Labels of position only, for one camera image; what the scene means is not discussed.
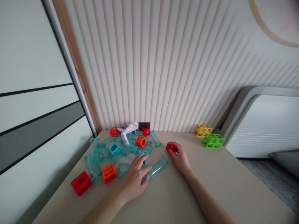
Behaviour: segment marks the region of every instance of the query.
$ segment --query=toy pile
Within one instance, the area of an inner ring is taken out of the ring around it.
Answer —
[[[156,133],[150,131],[149,126],[142,129],[143,135],[136,134],[139,124],[133,122],[127,127],[113,127],[110,129],[110,137],[99,142],[99,138],[92,138],[91,153],[85,156],[85,161],[90,173],[90,176],[84,171],[76,179],[71,182],[71,185],[75,192],[80,196],[90,185],[94,184],[97,177],[102,176],[105,184],[111,180],[118,178],[121,179],[126,174],[129,163],[120,163],[118,166],[117,174],[115,172],[115,165],[120,161],[121,158],[127,157],[129,154],[142,154],[145,155],[153,152],[152,141],[149,136],[152,137],[155,147],[162,145],[161,141],[157,137]],[[151,180],[156,176],[162,169],[168,164],[168,161],[164,156],[158,161],[152,169],[144,176],[149,175]]]

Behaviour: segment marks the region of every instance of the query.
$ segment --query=floor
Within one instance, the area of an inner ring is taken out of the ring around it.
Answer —
[[[299,215],[299,179],[274,160],[239,159],[260,181]]]

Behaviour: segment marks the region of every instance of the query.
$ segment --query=wall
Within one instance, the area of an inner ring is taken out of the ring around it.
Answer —
[[[244,86],[298,88],[296,43],[270,38],[252,3],[64,0],[102,129],[215,128]],[[294,17],[293,7],[284,13]]]
[[[93,134],[42,2],[0,20],[0,223],[32,223]]]

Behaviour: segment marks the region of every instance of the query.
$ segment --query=right hand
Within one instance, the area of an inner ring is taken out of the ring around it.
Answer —
[[[183,175],[188,174],[192,169],[184,149],[179,143],[172,142],[171,144],[175,145],[178,151],[178,154],[176,154],[172,150],[169,150],[169,153],[173,158],[175,165]]]

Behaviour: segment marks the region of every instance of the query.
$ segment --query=orange cube frame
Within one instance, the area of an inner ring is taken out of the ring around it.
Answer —
[[[118,129],[116,127],[110,129],[110,135],[116,136],[117,134],[118,134]]]
[[[102,168],[102,176],[105,184],[108,184],[111,180],[116,178],[116,173],[113,163],[108,164]]]
[[[143,148],[146,144],[146,140],[145,140],[145,137],[143,136],[139,136],[136,140],[135,140],[136,144],[138,147],[141,147]]]

